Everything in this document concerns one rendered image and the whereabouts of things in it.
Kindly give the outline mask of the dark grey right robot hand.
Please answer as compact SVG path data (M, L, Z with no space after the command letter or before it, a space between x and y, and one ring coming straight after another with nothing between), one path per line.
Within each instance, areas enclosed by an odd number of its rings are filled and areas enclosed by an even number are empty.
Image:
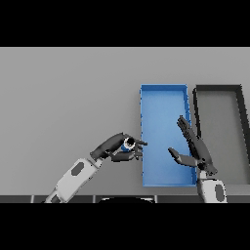
M194 133L182 115L178 118L177 125L187 141L190 155L180 154L174 148L169 147L168 151L174 160L184 166L197 167L209 176L217 174L218 170L214 166L210 151L203 139Z

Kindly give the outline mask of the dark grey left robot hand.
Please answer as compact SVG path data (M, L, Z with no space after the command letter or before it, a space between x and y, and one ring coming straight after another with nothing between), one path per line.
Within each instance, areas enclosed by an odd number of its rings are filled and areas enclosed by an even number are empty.
M130 161L133 158L139 159L143 153L143 146L147 145L147 142L135 139L136 145L133 151L124 152L121 146L125 138L132 137L123 132L111 136L100 144L90 155L97 161L98 159L107 159L108 157L112 162Z

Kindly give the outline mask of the blue pipe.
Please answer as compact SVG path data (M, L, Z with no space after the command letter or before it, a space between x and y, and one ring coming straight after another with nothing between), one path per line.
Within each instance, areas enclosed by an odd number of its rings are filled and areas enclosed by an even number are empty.
M124 142L121 146L121 149L124 152L129 152L129 151L133 151L134 147L136 145L135 139L133 137L128 137L124 139Z

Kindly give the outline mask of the dark grey bin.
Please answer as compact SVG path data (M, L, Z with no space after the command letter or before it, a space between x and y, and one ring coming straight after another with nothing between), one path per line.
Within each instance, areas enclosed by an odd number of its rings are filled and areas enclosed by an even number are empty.
M242 86L196 85L192 91L197 134L207 145L216 179L250 185L250 127Z

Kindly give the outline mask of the blue bin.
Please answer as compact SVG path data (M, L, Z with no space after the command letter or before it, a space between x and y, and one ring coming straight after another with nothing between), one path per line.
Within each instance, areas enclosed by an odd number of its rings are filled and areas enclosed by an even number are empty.
M147 188L195 187L196 169L179 165L169 147L190 155L188 143L177 125L182 115L190 120L186 84L142 84L140 89L143 186Z

